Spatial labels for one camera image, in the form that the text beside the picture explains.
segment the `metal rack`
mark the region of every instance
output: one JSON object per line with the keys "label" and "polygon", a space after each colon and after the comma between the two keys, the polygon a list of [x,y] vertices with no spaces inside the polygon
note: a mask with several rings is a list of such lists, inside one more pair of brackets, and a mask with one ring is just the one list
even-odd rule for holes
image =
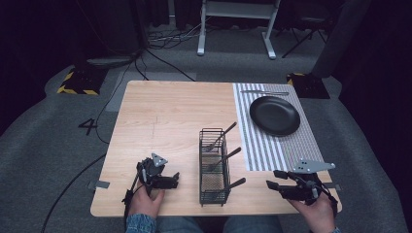
{"label": "metal rack", "polygon": [[211,150],[204,149],[213,144],[221,135],[221,128],[204,128],[199,133],[199,202],[204,204],[226,203],[230,189],[229,165],[227,160],[216,165],[227,155],[226,139],[222,136]]}

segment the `jeans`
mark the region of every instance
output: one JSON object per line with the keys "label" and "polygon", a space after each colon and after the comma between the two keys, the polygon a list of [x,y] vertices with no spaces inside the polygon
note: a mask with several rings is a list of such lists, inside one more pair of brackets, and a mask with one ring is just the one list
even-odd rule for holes
{"label": "jeans", "polygon": [[[191,216],[164,216],[156,220],[159,233],[202,233]],[[230,216],[224,224],[223,233],[282,233],[276,216]]]}

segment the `sleeve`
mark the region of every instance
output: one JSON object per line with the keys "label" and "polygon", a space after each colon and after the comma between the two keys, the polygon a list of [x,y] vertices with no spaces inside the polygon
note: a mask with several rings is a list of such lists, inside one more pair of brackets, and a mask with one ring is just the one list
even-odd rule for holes
{"label": "sleeve", "polygon": [[151,216],[137,214],[128,216],[126,233],[155,233],[155,219]]}

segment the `black handle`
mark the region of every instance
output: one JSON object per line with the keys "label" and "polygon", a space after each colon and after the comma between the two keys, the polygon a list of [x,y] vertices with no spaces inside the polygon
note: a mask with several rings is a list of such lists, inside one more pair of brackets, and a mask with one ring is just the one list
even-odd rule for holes
{"label": "black handle", "polygon": [[230,154],[226,155],[224,158],[222,158],[219,162],[217,162],[216,164],[219,164],[225,160],[227,160],[228,158],[230,158],[231,156],[235,155],[236,153],[240,152],[240,150],[242,150],[242,148],[237,148],[234,151],[232,151]]}
{"label": "black handle", "polygon": [[234,126],[236,126],[236,124],[237,124],[237,122],[234,121],[234,123],[232,123],[232,124],[224,131],[224,133],[223,133],[221,136],[219,136],[219,138],[216,140],[216,142],[217,142],[221,137],[223,137],[228,131],[230,131],[232,128],[234,128]]}
{"label": "black handle", "polygon": [[228,191],[231,188],[234,188],[235,186],[238,186],[238,185],[240,185],[242,183],[245,183],[245,182],[246,182],[246,178],[242,178],[242,179],[240,179],[239,181],[237,181],[235,183],[231,183],[229,186],[225,187],[224,190]]}

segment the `human hand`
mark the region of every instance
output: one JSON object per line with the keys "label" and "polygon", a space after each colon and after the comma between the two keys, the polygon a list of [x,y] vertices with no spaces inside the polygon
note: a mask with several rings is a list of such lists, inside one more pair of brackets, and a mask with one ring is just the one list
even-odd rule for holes
{"label": "human hand", "polygon": [[318,200],[310,206],[299,201],[288,200],[304,217],[314,233],[329,233],[335,229],[333,209],[330,200],[321,193]]}
{"label": "human hand", "polygon": [[152,200],[148,196],[145,186],[141,186],[136,193],[134,193],[133,198],[131,199],[129,215],[143,214],[156,218],[158,211],[160,209],[161,202],[163,201],[165,191],[160,190],[157,194],[157,197]]}

